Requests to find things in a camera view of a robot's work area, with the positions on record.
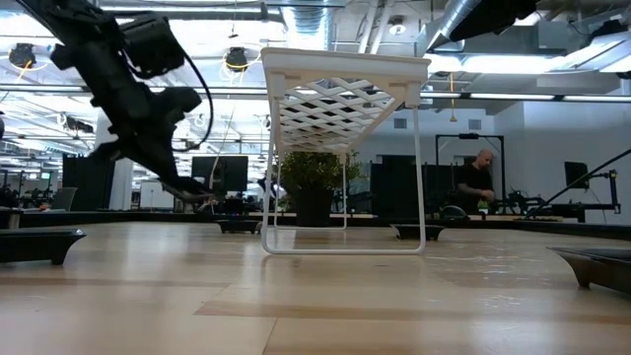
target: wooden platform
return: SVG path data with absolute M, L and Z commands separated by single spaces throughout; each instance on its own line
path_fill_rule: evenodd
M 626 354 L 631 297 L 546 247 L 629 242 L 444 230 L 422 256 L 268 256 L 213 224 L 84 225 L 63 267 L 0 267 L 2 354 Z M 391 228 L 282 247 L 414 248 Z

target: man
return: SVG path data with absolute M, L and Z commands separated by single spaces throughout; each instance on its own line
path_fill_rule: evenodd
M 493 160 L 493 152 L 482 149 L 473 163 L 462 167 L 457 180 L 460 207 L 467 214 L 478 212 L 480 200 L 492 203 L 495 200 L 493 182 L 488 168 Z

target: white table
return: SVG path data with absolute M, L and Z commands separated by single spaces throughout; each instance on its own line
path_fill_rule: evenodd
M 421 143 L 418 108 L 421 86 L 427 81 L 430 61 L 317 50 L 266 47 L 261 51 L 271 109 L 267 179 L 263 198 L 261 243 L 269 253 L 284 254 L 418 254 L 425 247 L 425 212 L 421 178 Z M 356 148 L 403 103 L 413 109 L 418 185 L 420 245 L 416 249 L 277 249 L 269 245 L 267 225 L 274 148 L 279 157 L 289 152 L 333 153 L 346 162 Z M 346 174 L 343 175 L 346 211 Z M 344 214 L 344 226 L 347 226 Z M 278 226 L 274 213 L 275 230 Z

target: black shirt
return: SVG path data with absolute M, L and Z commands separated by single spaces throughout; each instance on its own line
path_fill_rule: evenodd
M 477 169 L 472 164 L 467 164 L 464 167 L 460 168 L 460 172 L 457 177 L 457 183 L 465 183 L 470 188 L 475 189 L 493 189 L 493 182 L 491 180 L 491 175 L 485 169 Z M 467 194 L 464 192 L 458 191 L 458 196 L 460 200 L 460 207 L 466 213 L 477 212 L 477 203 L 480 201 L 479 196 Z

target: black plant pot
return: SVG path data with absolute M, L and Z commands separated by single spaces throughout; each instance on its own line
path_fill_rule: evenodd
M 329 225 L 333 190 L 297 188 L 293 192 L 296 222 L 299 227 L 327 227 Z

